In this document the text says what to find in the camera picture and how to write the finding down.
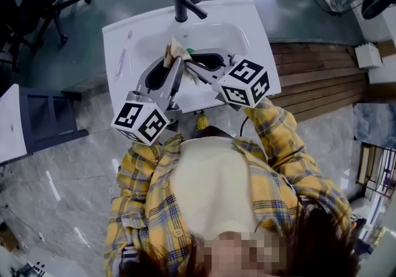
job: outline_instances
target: black faucet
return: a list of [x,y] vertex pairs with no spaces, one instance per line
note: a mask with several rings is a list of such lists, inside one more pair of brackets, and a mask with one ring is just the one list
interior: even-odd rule
[[187,20],[187,9],[190,9],[195,13],[198,18],[203,20],[208,16],[206,11],[202,10],[199,6],[196,6],[197,3],[200,3],[201,0],[173,0],[174,1],[174,13],[176,15],[176,21],[183,23]]

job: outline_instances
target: wooden floor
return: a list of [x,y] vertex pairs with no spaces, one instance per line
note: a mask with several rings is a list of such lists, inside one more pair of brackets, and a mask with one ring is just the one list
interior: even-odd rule
[[272,102],[310,119],[362,100],[368,89],[350,46],[272,44],[282,92]]

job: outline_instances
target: plaid shirt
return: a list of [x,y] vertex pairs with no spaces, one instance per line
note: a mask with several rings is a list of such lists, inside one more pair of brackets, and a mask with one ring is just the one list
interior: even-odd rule
[[[268,99],[245,113],[254,123],[268,160],[261,148],[245,138],[234,138],[246,155],[251,178],[252,206],[257,221],[279,234],[288,232],[296,216],[300,196],[321,202],[349,229],[350,206],[341,190],[321,174],[304,142],[296,134],[293,115]],[[188,256],[190,232],[170,186],[180,157],[181,135],[164,146],[134,143],[124,157],[117,181],[121,196],[113,200],[105,253],[107,277],[118,274],[123,258],[137,260],[136,249],[149,244],[168,252],[168,265],[176,275]]]

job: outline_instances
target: brown hair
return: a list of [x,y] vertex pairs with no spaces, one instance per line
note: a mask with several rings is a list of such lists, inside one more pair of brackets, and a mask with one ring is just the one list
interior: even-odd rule
[[[309,200],[303,204],[292,232],[288,236],[292,260],[283,276],[355,277],[358,258],[353,254],[355,242],[349,232],[341,229],[340,221],[325,210],[319,202]],[[180,277],[207,277],[209,271],[197,263],[197,244],[192,237],[189,259]],[[166,254],[150,247],[139,250],[139,262],[126,262],[120,268],[120,277],[169,277]]]

